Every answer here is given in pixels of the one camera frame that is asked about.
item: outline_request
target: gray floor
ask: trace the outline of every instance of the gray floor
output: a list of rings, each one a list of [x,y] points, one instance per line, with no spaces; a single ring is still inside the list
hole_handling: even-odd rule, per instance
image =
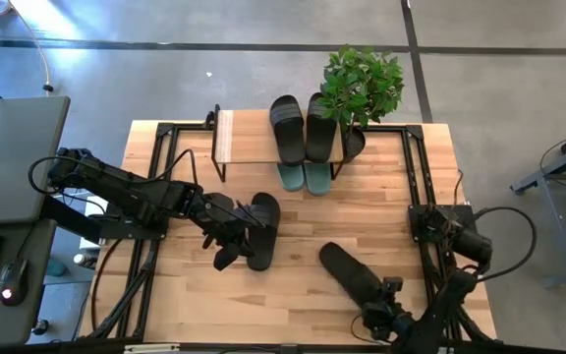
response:
[[[566,47],[566,0],[411,2],[420,45]],[[398,0],[15,3],[44,38],[407,44]],[[0,17],[0,37],[25,38],[27,34],[11,14]],[[320,52],[46,52],[57,92],[72,98],[62,145],[90,148],[116,164],[134,119],[200,119],[215,103],[223,108],[267,107],[285,93],[296,95],[305,105],[320,83],[326,58]],[[404,102],[386,120],[421,122],[410,56],[399,55],[399,59],[407,85]],[[553,225],[537,190],[515,197],[508,189],[538,168],[548,147],[566,138],[566,56],[424,55],[422,62],[433,121],[451,128],[472,205],[520,207],[538,225],[534,257],[487,286],[499,338],[566,349],[566,286],[545,290],[541,283],[543,277],[564,270],[552,242]],[[43,81],[34,49],[0,48],[2,95],[41,95]],[[566,220],[566,189],[553,190]],[[512,214],[487,216],[479,228],[493,239],[493,270],[512,264],[528,247],[529,228]],[[59,236],[54,253],[68,257],[67,242],[71,241],[62,240],[74,238]],[[86,278],[73,274],[71,281]],[[41,316],[59,331],[32,340],[71,337],[86,288],[67,286],[72,285],[50,285],[55,294],[45,293],[41,309]],[[70,308],[55,306],[63,298],[68,298]]]

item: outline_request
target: computer mouse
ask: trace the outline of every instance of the computer mouse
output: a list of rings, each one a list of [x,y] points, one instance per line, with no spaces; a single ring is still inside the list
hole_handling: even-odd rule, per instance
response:
[[[28,261],[15,259],[1,268],[0,300],[6,306],[17,306],[28,291]]]

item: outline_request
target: plant pot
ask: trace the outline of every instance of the plant pot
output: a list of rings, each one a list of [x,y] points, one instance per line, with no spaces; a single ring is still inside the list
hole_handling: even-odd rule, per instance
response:
[[[342,143],[344,144],[343,161],[344,163],[349,163],[364,150],[364,147],[366,146],[366,137],[364,137],[362,129],[353,127],[350,133],[342,133]]]

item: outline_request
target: green leaves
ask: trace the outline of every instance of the green leaves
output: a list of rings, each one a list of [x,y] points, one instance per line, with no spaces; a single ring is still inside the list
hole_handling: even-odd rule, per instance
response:
[[[393,112],[401,101],[403,70],[391,53],[374,53],[371,47],[358,51],[344,45],[337,54],[329,54],[324,68],[325,83],[320,85],[324,118],[340,123],[343,129],[369,120],[379,122]]]

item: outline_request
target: potted plant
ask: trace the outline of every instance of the potted plant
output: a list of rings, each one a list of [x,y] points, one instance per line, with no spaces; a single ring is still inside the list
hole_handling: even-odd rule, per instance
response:
[[[322,98],[317,103],[326,108],[323,118],[340,123],[345,145],[345,162],[350,162],[366,145],[360,128],[368,121],[397,109],[403,90],[403,70],[398,58],[374,53],[371,47],[362,51],[348,45],[337,54],[329,54],[324,68],[325,83],[320,85]]]

